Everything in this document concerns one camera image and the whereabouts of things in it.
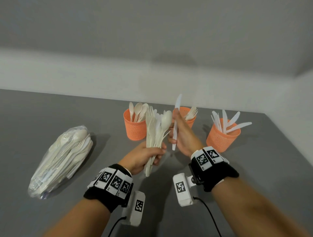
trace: left hand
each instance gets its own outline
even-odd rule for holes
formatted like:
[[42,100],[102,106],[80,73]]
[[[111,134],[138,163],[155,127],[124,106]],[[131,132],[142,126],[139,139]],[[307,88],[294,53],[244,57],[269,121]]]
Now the left hand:
[[156,155],[153,164],[158,165],[162,155],[166,152],[166,145],[162,142],[162,148],[146,147],[146,141],[140,143],[135,149],[128,153],[118,164],[128,169],[132,175],[140,173],[149,158]]

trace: wrist-mounted device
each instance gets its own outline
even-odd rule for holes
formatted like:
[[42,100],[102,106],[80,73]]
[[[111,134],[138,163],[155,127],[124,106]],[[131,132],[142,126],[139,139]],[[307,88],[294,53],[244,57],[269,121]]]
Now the wrist-mounted device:
[[121,205],[123,224],[138,226],[141,222],[146,196],[143,192],[133,191],[131,173],[119,164],[102,169],[87,186],[86,199],[97,199],[112,213]]
[[205,192],[211,192],[213,187],[226,177],[239,177],[239,173],[229,165],[212,146],[195,151],[191,156],[189,168],[192,176],[184,173],[173,177],[178,202],[181,206],[193,204],[189,188],[203,185]]

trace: wristband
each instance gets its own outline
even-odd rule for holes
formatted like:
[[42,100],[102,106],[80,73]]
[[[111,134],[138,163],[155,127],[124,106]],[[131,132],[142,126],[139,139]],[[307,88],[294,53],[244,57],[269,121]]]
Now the wristband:
[[118,205],[127,205],[132,190],[130,172],[119,164],[102,169],[87,186],[86,199],[97,199],[112,213]]
[[226,177],[239,177],[239,173],[229,165],[229,161],[211,146],[195,151],[189,167],[196,184],[202,184],[205,192],[211,192],[212,188]]

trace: hand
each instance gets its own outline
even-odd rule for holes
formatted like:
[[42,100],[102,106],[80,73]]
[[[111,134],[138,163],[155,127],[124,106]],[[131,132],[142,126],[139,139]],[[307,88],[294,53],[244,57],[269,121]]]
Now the hand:
[[196,150],[201,150],[204,145],[193,133],[191,128],[186,123],[185,119],[180,115],[179,110],[176,108],[173,111],[173,119],[177,122],[178,134],[177,140],[173,139],[173,130],[171,130],[168,141],[172,144],[176,144],[178,149],[186,156],[191,157],[191,155]]
[[146,147],[146,142],[140,143],[135,149],[128,153],[118,164],[128,169],[132,175],[140,173],[149,158],[156,155],[153,161],[154,165],[158,165],[162,155],[166,152],[166,145],[162,142],[162,148]]

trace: orange cup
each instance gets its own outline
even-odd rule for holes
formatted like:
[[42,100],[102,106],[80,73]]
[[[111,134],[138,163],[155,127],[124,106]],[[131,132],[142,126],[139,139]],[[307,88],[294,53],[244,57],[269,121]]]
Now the orange cup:
[[132,141],[139,141],[144,139],[147,135],[147,125],[146,120],[140,123],[131,122],[131,114],[129,109],[124,112],[124,122],[126,127],[127,137]]
[[[185,117],[187,115],[187,113],[190,111],[190,108],[187,108],[187,107],[180,107],[179,109],[179,112],[180,112],[180,115],[182,117]],[[193,126],[193,123],[196,119],[196,117],[194,117],[193,119],[190,119],[188,121],[186,121],[186,123],[188,124],[188,126],[191,128]]]
[[[223,129],[223,119],[220,119],[221,127]],[[227,130],[236,126],[237,124],[232,124],[227,127]],[[224,134],[217,129],[215,124],[213,124],[211,131],[207,137],[206,143],[208,146],[212,146],[217,152],[224,152],[233,143],[233,141],[240,135],[241,130],[237,129],[228,134]]]

